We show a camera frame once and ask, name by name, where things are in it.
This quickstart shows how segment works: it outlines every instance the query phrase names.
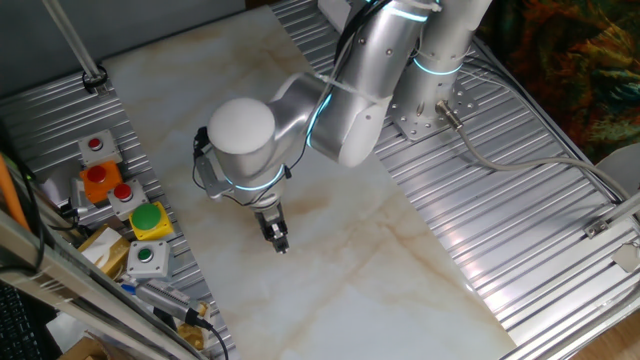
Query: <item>marble-patterned surface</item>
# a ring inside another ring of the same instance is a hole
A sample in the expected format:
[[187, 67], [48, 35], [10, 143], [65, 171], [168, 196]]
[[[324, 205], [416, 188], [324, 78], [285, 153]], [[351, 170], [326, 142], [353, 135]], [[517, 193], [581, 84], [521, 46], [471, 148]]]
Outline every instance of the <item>marble-patterned surface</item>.
[[106, 62], [243, 359], [498, 359], [515, 345], [380, 162], [307, 149], [287, 181], [291, 250], [191, 182], [222, 101], [268, 100], [306, 60], [268, 8]]

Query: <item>gray cable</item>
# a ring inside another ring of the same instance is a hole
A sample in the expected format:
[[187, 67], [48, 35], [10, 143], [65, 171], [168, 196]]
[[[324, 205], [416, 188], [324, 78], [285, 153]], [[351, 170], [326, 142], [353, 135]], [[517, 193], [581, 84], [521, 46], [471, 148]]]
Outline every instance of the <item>gray cable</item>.
[[482, 165], [488, 168], [498, 170], [498, 171], [517, 171], [517, 170], [523, 170], [523, 169], [527, 169], [527, 168], [538, 166], [538, 165], [544, 165], [544, 164], [569, 164], [569, 165], [577, 166], [579, 168], [583, 168], [599, 176], [607, 185], [609, 185], [612, 189], [617, 191], [619, 195], [622, 196], [623, 200], [627, 200], [629, 198], [629, 193], [627, 193], [627, 191], [622, 186], [620, 186], [620, 184], [618, 184], [618, 182], [615, 181], [611, 176], [607, 175], [604, 171], [584, 161], [571, 159], [571, 158], [553, 157], [553, 158], [543, 158], [543, 159], [537, 159], [532, 161], [526, 161], [523, 163], [509, 164], [509, 165], [496, 164], [494, 162], [487, 160], [482, 155], [480, 155], [478, 150], [476, 150], [476, 148], [471, 143], [471, 140], [469, 140], [469, 137], [467, 136], [467, 133], [464, 131], [463, 128], [459, 128], [457, 132], [462, 138], [462, 141], [464, 141], [464, 144], [469, 149], [469, 152], [471, 152], [471, 154], [473, 154], [473, 156], [475, 156], [476, 159], [478, 159], [478, 161]]
[[[466, 72], [466, 71], [463, 71], [463, 70], [460, 70], [460, 72], [462, 72], [464, 74], [467, 74], [469, 76], [472, 76], [474, 78], [477, 78], [477, 79], [480, 79], [480, 80], [483, 80], [483, 81], [487, 81], [487, 82], [502, 86], [502, 87], [504, 87], [504, 88], [506, 88], [508, 90], [512, 90], [512, 92], [516, 95], [516, 97], [518, 97], [525, 104], [525, 106], [527, 106], [529, 108], [530, 111], [534, 112], [533, 108], [528, 103], [528, 101], [526, 99], [524, 99], [524, 97], [522, 97], [516, 91], [513, 91], [513, 89], [511, 89], [509, 86], [507, 86], [505, 84], [502, 84], [500, 82], [497, 82], [497, 81], [493, 81], [493, 80], [490, 80], [490, 79], [487, 79], [487, 78], [484, 78], [484, 77], [477, 76], [475, 74], [472, 74], [472, 73], [469, 73], [469, 72]], [[626, 190], [622, 186], [620, 186], [620, 184], [618, 184], [617, 181], [615, 181], [613, 178], [611, 178], [609, 175], [607, 175], [602, 170], [596, 168], [595, 166], [593, 166], [591, 164], [588, 164], [588, 163], [586, 163], [584, 161], [581, 161], [581, 160], [556, 157], [556, 158], [543, 158], [543, 159], [532, 160], [532, 161], [527, 161], [527, 162], [523, 162], [523, 163], [509, 164], [509, 165], [496, 164], [494, 162], [491, 162], [491, 161], [487, 160], [485, 157], [483, 157], [476, 150], [476, 148], [473, 146], [473, 144], [469, 140], [469, 137], [467, 136], [467, 133], [462, 128], [461, 124], [462, 123], [460, 123], [459, 126], [453, 126], [452, 125], [452, 127], [460, 135], [460, 137], [462, 138], [462, 141], [464, 142], [464, 144], [469, 149], [469, 152], [471, 152], [471, 154], [473, 154], [473, 156], [475, 156], [476, 159], [478, 159], [478, 161], [482, 165], [484, 165], [484, 166], [486, 166], [488, 168], [491, 168], [491, 169], [494, 169], [494, 170], [498, 170], [498, 171], [515, 171], [515, 170], [522, 170], [522, 169], [526, 169], [526, 168], [533, 167], [533, 166], [538, 166], [538, 165], [543, 165], [543, 164], [552, 164], [552, 163], [569, 164], [569, 165], [577, 166], [577, 167], [580, 167], [580, 168], [583, 168], [583, 169], [585, 169], [587, 171], [592, 172], [593, 174], [599, 176], [608, 186], [610, 186], [612, 189], [617, 191], [619, 193], [619, 195], [623, 197], [624, 200], [627, 200], [629, 198], [629, 194], [626, 192]], [[574, 343], [575, 341], [579, 340], [581, 337], [583, 337], [586, 334], [588, 334], [590, 331], [595, 329], [600, 324], [602, 324], [605, 321], [609, 320], [611, 317], [613, 317], [618, 312], [620, 312], [620, 310], [622, 310], [623, 308], [626, 308], [627, 306], [630, 306], [636, 299], [638, 299], [638, 297], [640, 297], [640, 283], [636, 284], [631, 289], [631, 291], [624, 298], [622, 298], [620, 301], [618, 301], [615, 305], [611, 306], [609, 309], [605, 310], [600, 315], [596, 316], [595, 318], [593, 318], [592, 320], [590, 320], [589, 322], [587, 322], [586, 324], [584, 324], [580, 328], [576, 329], [575, 331], [570, 333], [567, 337], [563, 338], [558, 343], [556, 343], [553, 346], [549, 347], [547, 350], [545, 350], [544, 352], [539, 354], [537, 356], [537, 359], [547, 360], [547, 359], [550, 359], [550, 358], [554, 357], [555, 355], [560, 353], [563, 349], [565, 349], [567, 346], [569, 346], [572, 343]]]
[[[463, 71], [460, 70], [461, 73], [469, 75], [471, 77], [474, 77], [476, 79], [479, 80], [483, 80], [492, 84], [496, 84], [499, 86], [502, 86], [508, 90], [512, 89], [505, 85], [502, 84], [500, 82], [491, 80], [491, 79], [487, 79], [485, 77], [481, 77], [475, 74], [472, 74], [470, 72], [467, 71]], [[518, 94], [516, 91], [512, 91], [512, 93], [514, 95], [516, 95], [516, 97], [518, 99], [520, 99], [520, 101], [522, 101], [522, 103], [529, 109], [529, 111], [534, 112], [533, 108], [531, 107], [531, 105], [528, 104], [528, 101], [526, 99], [524, 99], [524, 97], [522, 97], [520, 94]], [[582, 160], [577, 160], [577, 159], [571, 159], [571, 158], [562, 158], [562, 157], [555, 157], [555, 158], [543, 158], [543, 159], [537, 159], [537, 160], [532, 160], [532, 161], [527, 161], [524, 163], [518, 163], [518, 164], [509, 164], [509, 165], [503, 165], [503, 164], [496, 164], [494, 162], [491, 162], [489, 160], [487, 160], [485, 157], [483, 157], [477, 150], [476, 148], [473, 146], [473, 144], [471, 143], [471, 141], [469, 140], [469, 137], [467, 136], [466, 132], [460, 127], [456, 130], [458, 132], [458, 134], [460, 135], [460, 137], [462, 138], [462, 141], [464, 141], [465, 145], [467, 146], [467, 148], [469, 149], [469, 151], [473, 154], [473, 156], [475, 156], [478, 161], [480, 163], [482, 163], [484, 166], [494, 169], [494, 170], [498, 170], [498, 171], [516, 171], [516, 170], [523, 170], [523, 169], [527, 169], [533, 166], [538, 166], [538, 165], [544, 165], [544, 164], [556, 164], [556, 163], [560, 163], [560, 164], [569, 164], [569, 165], [573, 165], [582, 169], [585, 169], [587, 171], [592, 172], [593, 174], [597, 175], [598, 177], [600, 177], [600, 179], [602, 179], [606, 185], [608, 185], [609, 187], [611, 187], [613, 190], [615, 190], [618, 195], [622, 198], [622, 200], [627, 200], [630, 196], [629, 193], [622, 187], [620, 186], [620, 184], [618, 184], [617, 181], [615, 181], [611, 176], [607, 175], [604, 171], [598, 169], [597, 167], [586, 163]]]

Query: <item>wire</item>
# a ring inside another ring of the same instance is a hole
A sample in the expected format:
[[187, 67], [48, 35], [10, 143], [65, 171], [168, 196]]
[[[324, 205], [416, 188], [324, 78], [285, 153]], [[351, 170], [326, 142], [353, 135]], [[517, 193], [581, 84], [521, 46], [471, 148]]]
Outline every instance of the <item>wire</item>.
[[224, 352], [225, 360], [229, 360], [229, 351], [227, 351], [227, 345], [225, 345], [224, 340], [222, 340], [222, 336], [220, 336], [220, 333], [218, 333], [216, 329], [213, 328], [213, 325], [210, 325], [207, 330], [211, 331], [213, 335], [218, 339], [220, 345], [222, 346], [222, 352]]
[[202, 190], [207, 190], [204, 186], [200, 185], [198, 183], [198, 181], [196, 181], [196, 158], [193, 158], [193, 168], [191, 169], [191, 180], [193, 180], [193, 183], [196, 184], [197, 187], [199, 187]]
[[0, 147], [2, 148], [5, 154], [9, 154], [11, 160], [18, 167], [18, 171], [20, 172], [20, 176], [22, 177], [22, 181], [24, 182], [24, 186], [27, 189], [28, 195], [28, 204], [23, 204], [23, 209], [29, 209], [29, 211], [25, 211], [25, 216], [28, 217], [28, 223], [30, 228], [32, 229], [32, 233], [36, 234], [39, 239], [39, 247], [37, 249], [36, 260], [32, 267], [23, 266], [23, 265], [8, 265], [4, 267], [0, 267], [0, 273], [6, 272], [14, 272], [19, 271], [29, 275], [35, 275], [40, 271], [40, 266], [42, 265], [42, 261], [44, 259], [44, 251], [45, 251], [45, 236], [48, 235], [44, 224], [42, 223], [42, 219], [40, 218], [40, 209], [38, 208], [38, 203], [36, 201], [36, 197], [33, 193], [33, 189], [31, 188], [31, 183], [29, 181], [29, 176], [27, 174], [31, 174], [31, 177], [35, 179], [35, 175], [31, 172], [31, 170], [24, 164], [24, 162], [20, 159], [15, 151], [15, 147], [11, 142], [11, 139], [7, 137], [8, 131], [4, 126], [2, 119], [0, 119]]
[[478, 161], [482, 163], [482, 165], [488, 168], [498, 170], [498, 171], [517, 171], [517, 170], [523, 170], [530, 167], [545, 165], [545, 164], [554, 164], [554, 163], [569, 164], [579, 168], [583, 168], [585, 170], [588, 170], [594, 173], [595, 175], [599, 176], [602, 180], [604, 180], [609, 186], [615, 189], [618, 193], [620, 193], [624, 200], [627, 200], [629, 198], [629, 193], [627, 193], [627, 191], [622, 186], [620, 186], [620, 184], [618, 184], [618, 182], [615, 181], [611, 176], [607, 175], [604, 171], [598, 169], [597, 167], [591, 164], [588, 164], [582, 160], [562, 158], [562, 157], [551, 157], [551, 158], [543, 158], [543, 159], [537, 159], [532, 161], [526, 161], [526, 162], [517, 163], [517, 164], [508, 164], [508, 165], [497, 164], [487, 160], [485, 157], [480, 155], [478, 150], [476, 150], [476, 148], [471, 143], [471, 140], [469, 140], [469, 137], [467, 136], [467, 133], [464, 131], [463, 128], [459, 128], [456, 131], [462, 138], [462, 141], [464, 141], [464, 144], [469, 149], [469, 152], [471, 152], [471, 154], [473, 154], [473, 156], [475, 156], [476, 159], [478, 159]]
[[380, 10], [382, 10], [387, 4], [389, 4], [391, 0], [380, 0], [378, 2], [368, 2], [365, 4], [360, 11], [353, 16], [351, 21], [347, 23], [347, 26], [344, 27], [340, 38], [338, 39], [338, 46], [336, 47], [336, 56], [335, 56], [335, 64], [338, 64], [338, 54], [344, 50], [344, 48], [349, 43], [349, 39], [351, 37], [355, 37], [355, 35], [362, 29], [371, 18], [373, 18]]
[[[474, 77], [476, 79], [483, 80], [488, 83], [492, 83], [512, 91], [512, 93], [529, 109], [529, 111], [531, 111], [533, 114], [536, 114], [537, 116], [540, 116], [540, 113], [537, 110], [535, 110], [531, 106], [531, 104], [529, 104], [529, 101], [527, 99], [525, 99], [517, 91], [514, 91], [511, 87], [507, 86], [506, 84], [494, 81], [492, 79], [488, 79], [486, 77], [481, 77], [464, 70], [460, 70], [460, 72], [463, 74], [469, 75], [471, 77]], [[597, 167], [591, 164], [588, 164], [582, 160], [562, 158], [562, 157], [552, 157], [552, 158], [543, 158], [543, 159], [527, 161], [527, 162], [518, 163], [518, 164], [509, 164], [509, 165], [497, 164], [487, 160], [476, 150], [476, 148], [473, 146], [473, 144], [469, 140], [469, 137], [467, 136], [467, 133], [464, 131], [463, 128], [456, 129], [456, 131], [462, 138], [462, 141], [464, 142], [464, 144], [469, 149], [469, 152], [471, 152], [471, 154], [473, 154], [473, 156], [475, 156], [476, 159], [478, 159], [478, 161], [482, 163], [485, 167], [498, 170], [498, 171], [516, 171], [516, 170], [523, 170], [526, 168], [530, 168], [538, 165], [544, 165], [544, 164], [553, 164], [553, 163], [569, 164], [569, 165], [573, 165], [573, 166], [585, 169], [587, 171], [590, 171], [594, 175], [600, 177], [600, 179], [602, 179], [606, 185], [610, 186], [612, 189], [618, 192], [618, 194], [622, 197], [623, 200], [627, 200], [629, 198], [629, 193], [620, 184], [618, 184], [618, 182], [615, 181], [611, 176], [607, 175], [604, 171], [598, 169]]]
[[51, 230], [55, 230], [55, 231], [71, 231], [71, 230], [75, 230], [75, 229], [78, 228], [78, 217], [77, 216], [73, 217], [73, 222], [72, 222], [71, 226], [63, 227], [63, 226], [49, 225], [49, 228], [51, 228]]
[[20, 198], [18, 198], [18, 193], [16, 192], [16, 187], [13, 184], [11, 174], [9, 174], [9, 169], [7, 169], [7, 164], [4, 161], [4, 157], [2, 155], [0, 155], [0, 188], [2, 189], [2, 193], [4, 194], [4, 199], [7, 203], [7, 207], [9, 208], [11, 217], [13, 217], [13, 219], [18, 224], [20, 224], [23, 228], [30, 232], [31, 229], [29, 228], [27, 218], [24, 216], [24, 212], [22, 211]]

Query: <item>black cable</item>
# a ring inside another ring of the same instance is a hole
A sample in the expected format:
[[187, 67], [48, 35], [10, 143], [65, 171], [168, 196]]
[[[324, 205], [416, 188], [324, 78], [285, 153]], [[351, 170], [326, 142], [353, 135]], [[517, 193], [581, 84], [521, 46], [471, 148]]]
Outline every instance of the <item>black cable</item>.
[[193, 180], [193, 183], [196, 184], [197, 187], [199, 187], [202, 190], [207, 190], [204, 186], [200, 185], [198, 183], [198, 181], [196, 181], [196, 157], [193, 157], [193, 168], [191, 169], [191, 180]]
[[229, 360], [229, 351], [227, 350], [227, 345], [224, 343], [224, 340], [222, 340], [222, 336], [220, 336], [220, 333], [218, 333], [211, 324], [209, 324], [209, 327], [206, 329], [211, 331], [213, 335], [218, 339], [220, 345], [222, 346], [222, 352], [224, 353], [225, 360]]
[[55, 230], [55, 231], [71, 231], [71, 230], [75, 230], [75, 229], [78, 228], [78, 218], [76, 216], [73, 217], [73, 223], [71, 223], [71, 226], [62, 227], [62, 226], [49, 225], [49, 228], [51, 228], [52, 230]]
[[[37, 236], [40, 240], [40, 244], [38, 247], [38, 253], [36, 255], [36, 261], [33, 264], [33, 268], [28, 268], [23, 265], [9, 265], [5, 267], [0, 267], [0, 272], [12, 272], [12, 271], [20, 271], [31, 273], [33, 275], [37, 274], [40, 271], [40, 265], [42, 265], [42, 260], [44, 259], [44, 246], [45, 246], [45, 227], [42, 223], [42, 219], [40, 218], [40, 209], [38, 208], [38, 203], [36, 202], [36, 197], [31, 188], [31, 183], [29, 182], [29, 176], [31, 175], [32, 179], [35, 179], [35, 174], [31, 172], [31, 170], [25, 165], [25, 163], [20, 159], [15, 149], [15, 146], [11, 139], [8, 137], [9, 132], [4, 126], [4, 122], [0, 119], [0, 148], [4, 154], [8, 154], [11, 161], [13, 161], [18, 167], [18, 171], [20, 172], [20, 176], [22, 177], [22, 181], [24, 182], [24, 186], [27, 189], [27, 196], [29, 204], [22, 203], [22, 207], [25, 210], [25, 217], [27, 217], [27, 222], [29, 223], [29, 227], [32, 229], [32, 233]], [[20, 187], [16, 183], [15, 179], [14, 185], [16, 189]]]
[[365, 4], [360, 11], [353, 16], [351, 21], [347, 23], [338, 39], [338, 46], [336, 48], [336, 54], [334, 57], [334, 64], [337, 61], [340, 52], [347, 45], [347, 41], [353, 35], [353, 39], [355, 40], [357, 32], [360, 31], [371, 19], [384, 8], [387, 4], [389, 4], [392, 0], [380, 0], [378, 2], [371, 1]]
[[222, 340], [222, 336], [220, 336], [220, 333], [218, 333], [216, 329], [213, 328], [213, 325], [211, 325], [208, 321], [200, 317], [197, 311], [193, 309], [189, 309], [189, 311], [187, 311], [185, 323], [189, 325], [199, 326], [201, 328], [211, 331], [213, 335], [220, 342], [220, 345], [222, 346], [222, 351], [224, 352], [225, 360], [229, 360], [229, 351], [227, 351], [227, 345], [224, 343], [224, 340]]

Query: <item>emergency stop button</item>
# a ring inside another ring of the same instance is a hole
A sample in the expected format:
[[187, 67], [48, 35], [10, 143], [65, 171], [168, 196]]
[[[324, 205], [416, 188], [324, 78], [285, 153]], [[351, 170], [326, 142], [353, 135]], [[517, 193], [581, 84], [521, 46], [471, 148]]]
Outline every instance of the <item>emergency stop button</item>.
[[94, 204], [107, 200], [109, 190], [122, 184], [118, 165], [107, 161], [80, 172], [84, 184], [84, 195]]
[[113, 189], [113, 195], [122, 202], [127, 202], [133, 198], [133, 192], [131, 186], [127, 184], [120, 184]]
[[87, 171], [87, 180], [100, 184], [107, 178], [107, 170], [100, 165], [93, 166]]
[[98, 151], [100, 149], [102, 149], [102, 140], [98, 139], [98, 138], [93, 138], [91, 140], [89, 140], [89, 149], [93, 150], [93, 151]]

